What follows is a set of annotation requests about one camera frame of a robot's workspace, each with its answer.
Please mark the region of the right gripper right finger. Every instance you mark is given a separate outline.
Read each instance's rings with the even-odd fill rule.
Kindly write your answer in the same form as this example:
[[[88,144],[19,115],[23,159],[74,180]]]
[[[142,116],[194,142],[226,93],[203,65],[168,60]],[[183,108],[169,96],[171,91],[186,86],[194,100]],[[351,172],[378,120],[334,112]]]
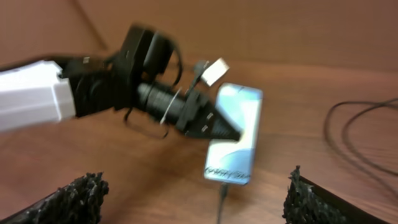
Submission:
[[[282,218],[291,224],[387,224],[305,178],[296,166],[289,176]]]

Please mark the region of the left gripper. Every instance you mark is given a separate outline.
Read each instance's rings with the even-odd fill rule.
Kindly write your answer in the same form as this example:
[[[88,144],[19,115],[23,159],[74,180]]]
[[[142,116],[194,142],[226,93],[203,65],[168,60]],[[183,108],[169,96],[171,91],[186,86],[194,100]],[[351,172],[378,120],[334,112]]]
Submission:
[[[188,137],[232,141],[241,137],[241,132],[198,90],[192,90],[187,96],[175,127]]]

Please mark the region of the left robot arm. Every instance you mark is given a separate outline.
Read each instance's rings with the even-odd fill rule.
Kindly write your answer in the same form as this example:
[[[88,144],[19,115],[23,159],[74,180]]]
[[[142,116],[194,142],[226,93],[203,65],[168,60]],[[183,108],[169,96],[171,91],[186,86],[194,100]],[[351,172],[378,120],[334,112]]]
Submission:
[[[134,24],[106,58],[46,55],[1,69],[1,130],[137,109],[195,139],[237,141],[241,131],[194,85],[182,93],[157,81],[178,45]]]

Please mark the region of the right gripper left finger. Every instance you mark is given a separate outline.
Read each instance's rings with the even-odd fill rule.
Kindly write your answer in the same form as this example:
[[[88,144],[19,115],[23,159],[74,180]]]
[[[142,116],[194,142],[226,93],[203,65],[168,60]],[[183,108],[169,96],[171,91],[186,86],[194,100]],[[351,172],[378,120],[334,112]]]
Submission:
[[[99,223],[109,184],[103,173],[87,173],[28,207],[1,220],[1,224]]]

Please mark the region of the Samsung Galaxy smartphone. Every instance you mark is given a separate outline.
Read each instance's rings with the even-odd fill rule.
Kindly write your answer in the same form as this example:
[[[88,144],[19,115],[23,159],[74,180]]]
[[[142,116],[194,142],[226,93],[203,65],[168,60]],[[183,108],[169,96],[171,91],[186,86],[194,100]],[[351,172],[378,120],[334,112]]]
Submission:
[[[224,83],[216,108],[241,132],[239,141],[212,140],[208,146],[204,178],[246,185],[251,180],[261,119],[263,92],[257,88]]]

